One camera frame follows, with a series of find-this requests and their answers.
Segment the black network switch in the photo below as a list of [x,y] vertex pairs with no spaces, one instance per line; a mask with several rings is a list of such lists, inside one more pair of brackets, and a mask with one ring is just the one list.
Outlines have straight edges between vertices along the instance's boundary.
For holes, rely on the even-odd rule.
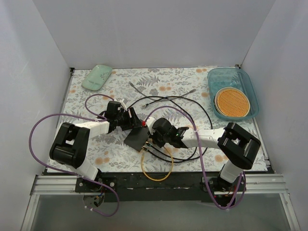
[[150,136],[147,127],[133,128],[128,136],[124,139],[124,144],[140,152]]

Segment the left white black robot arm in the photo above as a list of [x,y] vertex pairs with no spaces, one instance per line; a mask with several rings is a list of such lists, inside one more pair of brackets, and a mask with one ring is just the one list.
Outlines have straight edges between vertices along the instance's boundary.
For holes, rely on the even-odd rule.
[[106,111],[98,114],[94,121],[79,124],[62,123],[51,146],[50,159],[86,177],[86,187],[93,193],[98,192],[103,184],[97,177],[98,168],[87,158],[89,140],[109,134],[117,127],[125,131],[140,126],[142,121],[133,108],[127,108],[120,102],[110,101]]

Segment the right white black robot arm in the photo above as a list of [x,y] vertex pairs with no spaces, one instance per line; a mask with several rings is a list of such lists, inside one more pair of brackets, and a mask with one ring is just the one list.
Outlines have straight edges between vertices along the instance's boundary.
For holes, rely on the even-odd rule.
[[252,168],[261,147],[258,138],[234,122],[224,128],[197,131],[189,127],[176,128],[165,118],[156,120],[150,117],[146,125],[154,144],[160,148],[168,143],[183,149],[220,149],[227,156],[228,162],[222,167],[215,184],[223,191],[231,190],[240,173]]

